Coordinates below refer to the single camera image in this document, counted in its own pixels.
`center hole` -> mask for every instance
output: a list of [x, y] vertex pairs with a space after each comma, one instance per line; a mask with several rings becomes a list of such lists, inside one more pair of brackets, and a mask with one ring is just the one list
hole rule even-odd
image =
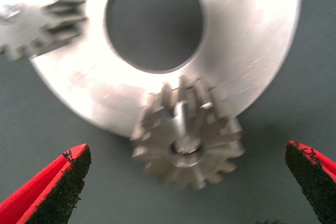
[[106, 28], [117, 53], [143, 71], [182, 66], [203, 33], [199, 0], [108, 0]]
[[201, 140], [198, 137], [185, 136], [177, 139], [173, 144], [173, 152], [190, 155], [201, 149]]

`gear tooth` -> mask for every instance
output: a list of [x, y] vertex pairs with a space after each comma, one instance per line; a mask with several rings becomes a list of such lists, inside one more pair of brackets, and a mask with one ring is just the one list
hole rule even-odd
[[2, 53], [7, 56], [9, 61], [17, 61], [26, 58], [22, 51], [18, 49], [13, 50], [13, 48], [10, 48], [9, 46], [4, 46]]
[[164, 83], [162, 90], [162, 106], [166, 108], [171, 114], [174, 111], [174, 105], [172, 103], [173, 89], [169, 83]]
[[205, 187], [205, 181], [198, 181], [198, 180], [193, 180], [193, 187], [196, 190], [201, 190]]
[[235, 169], [237, 168], [237, 166], [234, 163], [225, 161], [222, 163], [222, 165], [220, 166], [220, 171], [223, 173], [231, 173], [233, 172]]
[[134, 151], [132, 158], [139, 161], [151, 161], [156, 159], [162, 159], [165, 156], [165, 150], [159, 148], [150, 148], [146, 146], [137, 146]]
[[48, 5], [47, 8], [48, 9], [65, 8], [65, 7], [74, 8], [84, 3], [86, 3], [86, 0], [58, 0], [55, 3]]
[[53, 23], [48, 25], [48, 29], [62, 29], [62, 27], [68, 27], [76, 23], [84, 22], [85, 20], [87, 20], [87, 17], [81, 14], [67, 13], [56, 18]]
[[206, 180], [211, 184], [217, 184], [222, 181], [222, 176], [219, 173], [213, 173], [206, 176]]
[[175, 166], [170, 166], [167, 171], [163, 174], [161, 182], [166, 185], [171, 181], [176, 180], [178, 177], [178, 174], [180, 172], [180, 169]]
[[205, 176], [198, 165], [192, 167], [193, 180], [197, 182], [202, 182], [205, 180]]
[[144, 155], [147, 152], [147, 149], [148, 148], [145, 147], [145, 146], [137, 146], [133, 150], [132, 158], [136, 158], [136, 157], [140, 157], [140, 156]]
[[170, 164], [164, 159], [158, 159], [146, 164], [145, 171], [149, 175], [157, 175], [164, 173]]
[[73, 26], [68, 27], [55, 27], [54, 29], [49, 29], [49, 32], [58, 42], [69, 42], [70, 40], [80, 36], [80, 31], [75, 29]]

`metal plate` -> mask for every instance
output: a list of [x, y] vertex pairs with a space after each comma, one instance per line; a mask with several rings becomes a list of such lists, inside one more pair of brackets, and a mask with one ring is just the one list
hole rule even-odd
[[107, 0], [87, 0], [83, 35], [71, 45], [31, 60], [73, 111], [110, 132], [130, 136], [149, 92], [180, 75], [217, 85], [235, 115], [265, 90], [279, 70], [295, 32], [300, 0], [200, 0], [204, 34], [184, 66], [148, 73], [122, 60], [104, 25]]

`small gear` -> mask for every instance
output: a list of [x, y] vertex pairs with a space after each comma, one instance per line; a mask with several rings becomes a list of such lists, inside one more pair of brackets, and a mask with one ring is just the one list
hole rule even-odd
[[85, 0], [0, 0], [0, 52], [10, 60], [42, 55], [80, 35]]
[[145, 162], [149, 174], [162, 175], [162, 183], [201, 189], [236, 168], [228, 159], [244, 153], [240, 137], [240, 125], [216, 89], [201, 79], [188, 87], [182, 77], [178, 89], [164, 84], [150, 95], [131, 141], [133, 158]]
[[280, 220], [276, 221], [265, 220], [264, 222], [257, 221], [255, 224], [285, 224], [285, 223], [281, 222]]

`spur gear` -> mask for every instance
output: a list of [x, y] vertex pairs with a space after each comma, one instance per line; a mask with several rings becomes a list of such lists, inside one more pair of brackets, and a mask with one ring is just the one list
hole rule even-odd
[[0, 0], [0, 52], [42, 55], [79, 36], [85, 0]]
[[216, 89], [201, 79], [187, 86], [182, 77], [176, 90], [164, 84], [150, 95], [131, 141], [133, 158], [145, 162], [149, 174], [162, 175], [162, 183], [201, 189], [236, 168], [228, 159], [244, 153], [240, 137], [240, 125]]

